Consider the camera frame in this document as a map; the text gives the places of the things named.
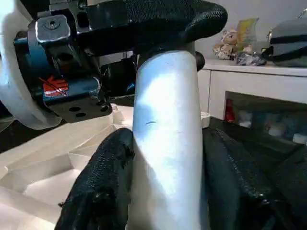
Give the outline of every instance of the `red label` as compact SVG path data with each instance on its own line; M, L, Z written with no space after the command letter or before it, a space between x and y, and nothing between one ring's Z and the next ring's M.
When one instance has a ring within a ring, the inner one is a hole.
M51 75L48 80L43 80L40 78L41 81L44 82L44 93L46 97L54 97L58 95L65 95L65 91L68 90L68 83L64 80L55 80L54 77Z

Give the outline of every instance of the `gray object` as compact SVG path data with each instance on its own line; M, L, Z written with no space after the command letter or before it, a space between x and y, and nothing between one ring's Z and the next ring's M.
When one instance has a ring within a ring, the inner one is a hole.
M270 48L262 56L279 66L307 67L307 17L283 22L269 35Z
M304 17L307 17L307 8L304 9L303 12L301 12L298 18L304 18Z
M263 66L266 63L260 54L240 52L236 57L236 64L240 66Z

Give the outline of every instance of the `plush toy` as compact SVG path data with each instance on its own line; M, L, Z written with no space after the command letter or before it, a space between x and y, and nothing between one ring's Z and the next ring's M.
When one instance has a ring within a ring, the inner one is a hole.
M243 52L247 52L248 54L252 55L254 53L254 47L252 45L249 45L243 49Z
M213 52L219 59L233 60L237 52L237 32L235 29L224 30L221 43L213 47Z

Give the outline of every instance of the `white cabinet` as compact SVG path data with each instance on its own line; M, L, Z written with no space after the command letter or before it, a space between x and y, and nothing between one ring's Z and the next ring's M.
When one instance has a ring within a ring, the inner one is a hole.
M201 111L219 119L224 119L227 92L307 104L306 68L242 67L233 61L206 60L198 77Z
M198 72L198 88L200 93L201 112L208 112L211 71L202 69Z

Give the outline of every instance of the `metal bolt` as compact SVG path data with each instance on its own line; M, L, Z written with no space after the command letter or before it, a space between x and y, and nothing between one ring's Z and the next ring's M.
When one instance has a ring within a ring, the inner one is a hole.
M59 27L59 25L60 25L59 20L51 20L45 23L45 27L49 30L55 30L56 28Z
M85 2L80 3L79 8L81 10L84 10L86 8L87 4Z

